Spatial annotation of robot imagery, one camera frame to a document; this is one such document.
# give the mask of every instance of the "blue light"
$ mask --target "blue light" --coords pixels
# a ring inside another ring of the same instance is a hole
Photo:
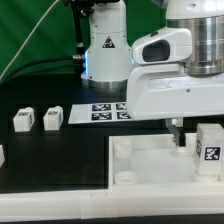
[[[85,52],[86,75],[89,75],[88,52]]]

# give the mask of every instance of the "white block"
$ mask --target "white block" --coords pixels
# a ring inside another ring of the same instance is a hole
[[[60,106],[49,108],[44,116],[44,129],[46,131],[57,131],[64,120],[63,109]]]
[[[5,156],[3,152],[3,147],[2,145],[0,145],[0,167],[2,166],[4,162],[5,162]]]
[[[196,172],[198,175],[220,175],[224,150],[222,126],[199,124],[196,141]]]
[[[20,109],[16,116],[13,118],[15,132],[28,132],[30,131],[34,118],[34,110],[31,107]]]

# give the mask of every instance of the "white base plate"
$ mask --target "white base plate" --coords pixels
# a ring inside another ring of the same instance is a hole
[[[187,135],[187,156],[178,155],[172,137],[110,137],[108,190],[3,194],[0,221],[224,213],[224,182],[194,180],[195,134]],[[130,159],[114,158],[122,138],[133,143]],[[137,183],[115,184],[121,171],[135,172]]]

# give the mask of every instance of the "green screen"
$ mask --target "green screen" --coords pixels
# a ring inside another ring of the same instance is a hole
[[[0,1],[0,74],[53,2],[54,0]],[[130,45],[136,39],[165,26],[164,10],[157,8],[149,0],[126,0],[125,3]],[[81,25],[84,43],[88,47],[88,19],[82,19]],[[31,61],[75,53],[76,40],[71,8],[65,7],[61,0],[34,33],[8,73]]]

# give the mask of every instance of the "black tabletop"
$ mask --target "black tabletop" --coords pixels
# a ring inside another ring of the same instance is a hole
[[[165,122],[69,125],[68,118],[73,104],[124,101],[125,88],[100,90],[85,87],[77,75],[20,77],[1,86],[0,145],[4,146],[6,162],[0,169],[0,193],[107,188],[108,137],[168,133]],[[58,105],[64,110],[62,127],[59,131],[46,132],[43,116],[49,107]],[[15,133],[13,117],[19,109],[25,107],[34,108],[36,121],[29,133]],[[222,124],[223,118],[186,119],[186,132],[195,132],[199,122]],[[223,220],[223,216],[166,216],[92,220],[87,223],[202,223],[202,220],[203,223],[212,223],[212,217],[217,218],[216,223]]]

